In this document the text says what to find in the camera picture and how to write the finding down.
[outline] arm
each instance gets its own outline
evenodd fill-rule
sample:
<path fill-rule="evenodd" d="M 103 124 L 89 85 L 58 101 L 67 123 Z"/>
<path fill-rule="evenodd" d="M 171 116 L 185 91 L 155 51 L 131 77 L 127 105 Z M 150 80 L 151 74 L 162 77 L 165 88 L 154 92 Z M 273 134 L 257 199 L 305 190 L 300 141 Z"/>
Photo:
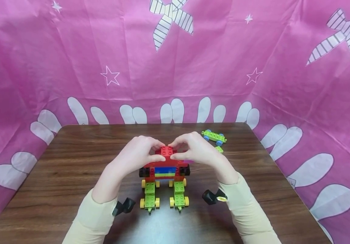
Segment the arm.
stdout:
<path fill-rule="evenodd" d="M 105 167 L 95 187 L 83 199 L 63 244 L 102 244 L 114 221 L 121 180 L 145 164 L 165 161 L 161 155 L 149 155 L 151 149 L 161 146 L 162 142 L 150 137 L 133 138 Z"/>
<path fill-rule="evenodd" d="M 198 133 L 184 134 L 169 146 L 188 146 L 188 151 L 172 155 L 176 160 L 193 160 L 206 164 L 216 172 L 219 188 L 228 197 L 232 220 L 244 244 L 280 244 L 270 221 L 252 195 L 247 182 L 233 168 L 226 157 L 220 154 Z"/>

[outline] pink curtain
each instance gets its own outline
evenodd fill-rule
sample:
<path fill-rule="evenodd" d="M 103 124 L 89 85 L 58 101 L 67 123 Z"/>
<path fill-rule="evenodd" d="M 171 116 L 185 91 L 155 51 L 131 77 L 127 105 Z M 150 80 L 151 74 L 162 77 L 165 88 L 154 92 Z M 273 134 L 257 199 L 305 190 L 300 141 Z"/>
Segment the pink curtain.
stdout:
<path fill-rule="evenodd" d="M 64 125 L 235 121 L 350 243 L 350 1 L 0 0 L 0 213 Z"/>

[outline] black lego piece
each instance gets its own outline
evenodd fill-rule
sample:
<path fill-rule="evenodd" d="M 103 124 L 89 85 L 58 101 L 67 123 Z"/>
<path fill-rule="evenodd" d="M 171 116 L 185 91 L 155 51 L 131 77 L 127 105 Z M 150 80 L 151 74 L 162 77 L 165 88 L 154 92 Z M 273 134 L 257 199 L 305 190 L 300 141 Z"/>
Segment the black lego piece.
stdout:
<path fill-rule="evenodd" d="M 144 168 L 144 167 L 140 168 L 138 170 L 138 175 L 139 177 L 144 177 L 144 178 L 149 177 L 150 175 L 149 168 Z"/>
<path fill-rule="evenodd" d="M 187 167 L 179 167 L 179 175 L 180 176 L 189 176 L 190 175 L 190 165 Z"/>
<path fill-rule="evenodd" d="M 208 204 L 208 205 L 214 205 L 218 202 L 217 197 L 222 197 L 228 199 L 228 197 L 225 195 L 223 191 L 220 189 L 217 191 L 216 194 L 212 193 L 210 190 L 206 190 L 202 194 L 203 200 Z"/>
<path fill-rule="evenodd" d="M 130 213 L 135 204 L 136 202 L 130 198 L 126 198 L 123 204 L 117 201 L 117 205 L 113 211 L 113 216 L 117 216 L 120 213 Z"/>

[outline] blue lego brick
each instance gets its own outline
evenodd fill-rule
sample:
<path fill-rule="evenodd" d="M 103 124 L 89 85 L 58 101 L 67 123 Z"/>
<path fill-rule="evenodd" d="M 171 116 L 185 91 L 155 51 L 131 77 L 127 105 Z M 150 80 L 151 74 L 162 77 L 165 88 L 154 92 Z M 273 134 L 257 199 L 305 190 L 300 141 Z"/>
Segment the blue lego brick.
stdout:
<path fill-rule="evenodd" d="M 155 167 L 155 174 L 175 173 L 176 167 Z"/>

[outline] small green lego brick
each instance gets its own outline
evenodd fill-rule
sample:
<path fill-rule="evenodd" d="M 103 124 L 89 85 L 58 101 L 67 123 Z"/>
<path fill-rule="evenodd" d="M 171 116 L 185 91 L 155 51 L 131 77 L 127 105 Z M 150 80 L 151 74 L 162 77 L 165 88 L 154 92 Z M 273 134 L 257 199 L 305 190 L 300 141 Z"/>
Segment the small green lego brick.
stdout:
<path fill-rule="evenodd" d="M 174 182 L 173 188 L 174 188 L 174 193 L 183 193 L 184 192 L 183 181 Z"/>
<path fill-rule="evenodd" d="M 184 207 L 185 206 L 185 200 L 183 193 L 175 193 L 174 194 L 174 200 L 175 200 L 175 207 Z"/>
<path fill-rule="evenodd" d="M 145 183 L 145 194 L 155 194 L 155 183 L 154 182 Z"/>
<path fill-rule="evenodd" d="M 219 153 L 221 153 L 221 154 L 224 152 L 224 150 L 223 150 L 220 146 L 216 146 L 215 148 L 216 148 L 217 151 L 218 151 Z"/>
<path fill-rule="evenodd" d="M 155 208 L 155 195 L 148 194 L 145 195 L 145 208 Z"/>

